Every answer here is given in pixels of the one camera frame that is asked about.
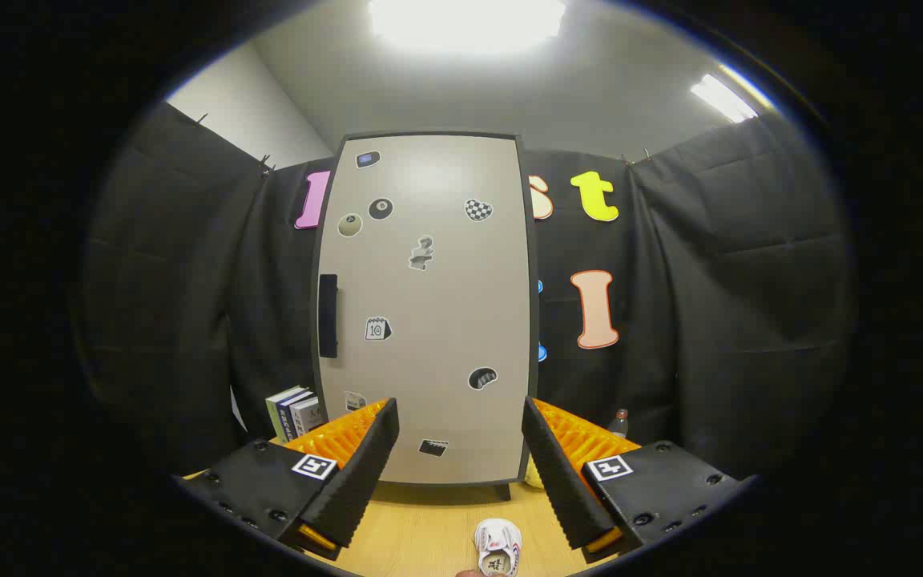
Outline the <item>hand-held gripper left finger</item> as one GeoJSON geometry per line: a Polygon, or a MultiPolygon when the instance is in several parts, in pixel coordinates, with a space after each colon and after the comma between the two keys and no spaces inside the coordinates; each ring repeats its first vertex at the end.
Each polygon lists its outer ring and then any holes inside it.
{"type": "Polygon", "coordinates": [[[256,439],[183,476],[195,499],[249,532],[333,561],[351,544],[399,434],[381,399],[286,443],[256,439]]]}

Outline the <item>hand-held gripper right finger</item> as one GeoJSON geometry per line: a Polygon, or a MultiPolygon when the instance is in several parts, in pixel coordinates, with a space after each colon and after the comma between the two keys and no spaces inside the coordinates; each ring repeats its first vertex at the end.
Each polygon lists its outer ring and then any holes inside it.
{"type": "Polygon", "coordinates": [[[522,434],[569,547],[590,561],[692,535],[759,481],[672,441],[631,442],[535,397],[525,398],[522,434]]]}

